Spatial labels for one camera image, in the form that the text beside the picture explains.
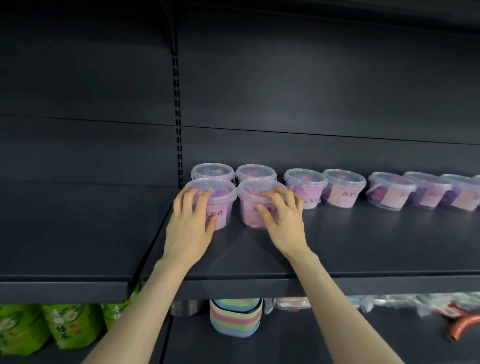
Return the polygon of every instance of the clear plastic lid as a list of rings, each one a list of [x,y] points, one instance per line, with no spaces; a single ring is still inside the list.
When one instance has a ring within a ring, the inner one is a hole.
[[[235,178],[235,171],[232,167],[221,163],[203,163],[192,169],[192,179],[198,178],[221,178],[225,181],[231,181]]]
[[[452,184],[445,177],[421,172],[406,172],[403,176],[413,180],[418,187],[436,188],[442,191],[450,191],[452,189]]]
[[[285,172],[285,182],[291,184],[307,184],[310,186],[325,187],[328,184],[327,178],[320,172],[295,168]]]
[[[417,184],[410,178],[399,176],[393,173],[375,172],[370,175],[368,180],[374,184],[381,184],[387,187],[393,187],[397,190],[405,192],[413,192],[417,190]]]
[[[365,177],[348,170],[324,170],[324,175],[329,182],[343,186],[361,187],[363,189],[367,185]]]
[[[276,181],[277,175],[273,168],[262,166],[261,164],[244,164],[237,168],[235,172],[240,181],[249,178],[263,178]]]
[[[268,197],[260,196],[260,192],[271,191],[274,187],[283,187],[280,182],[265,180],[262,178],[251,178],[241,182],[237,188],[238,195],[242,200],[248,200],[256,204],[272,204]]]
[[[457,174],[442,174],[454,187],[480,192],[480,178],[470,178]]]
[[[205,191],[211,191],[212,194],[208,199],[209,205],[229,204],[237,199],[237,188],[235,185],[230,181],[219,178],[199,178],[188,182],[185,187],[199,189],[200,192],[195,197]]]

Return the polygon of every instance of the metal pot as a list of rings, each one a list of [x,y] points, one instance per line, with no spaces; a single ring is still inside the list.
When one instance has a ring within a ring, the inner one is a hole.
[[[205,301],[173,301],[170,306],[170,313],[176,317],[189,317],[205,306]]]

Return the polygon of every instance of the hand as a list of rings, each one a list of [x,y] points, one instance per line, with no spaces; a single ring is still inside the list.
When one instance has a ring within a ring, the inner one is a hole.
[[[173,201],[173,214],[167,226],[163,258],[175,261],[188,271],[205,254],[212,241],[217,216],[206,224],[206,209],[210,192],[198,197],[193,212],[193,197],[197,189],[184,188]]]
[[[272,191],[264,191],[260,196],[272,200],[278,210],[278,222],[270,211],[262,204],[257,204],[257,210],[265,221],[270,238],[277,249],[288,259],[296,259],[310,252],[305,238],[303,224],[303,200],[292,191],[282,187],[274,187]]]

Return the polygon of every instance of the forearm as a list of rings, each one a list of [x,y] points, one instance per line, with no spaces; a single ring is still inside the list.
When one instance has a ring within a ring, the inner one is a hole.
[[[307,252],[290,262],[335,364],[403,363],[345,297],[317,255]]]
[[[160,260],[137,299],[122,314],[84,364],[147,364],[165,316],[187,269]]]

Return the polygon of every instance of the rainbow striped item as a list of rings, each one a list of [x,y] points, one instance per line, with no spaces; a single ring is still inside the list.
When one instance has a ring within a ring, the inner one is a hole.
[[[262,318],[263,300],[259,300],[250,312],[224,310],[210,301],[210,321],[219,333],[235,338],[247,338],[257,331]]]
[[[260,300],[260,298],[252,298],[249,300],[214,300],[214,302],[223,310],[249,312],[258,306]]]

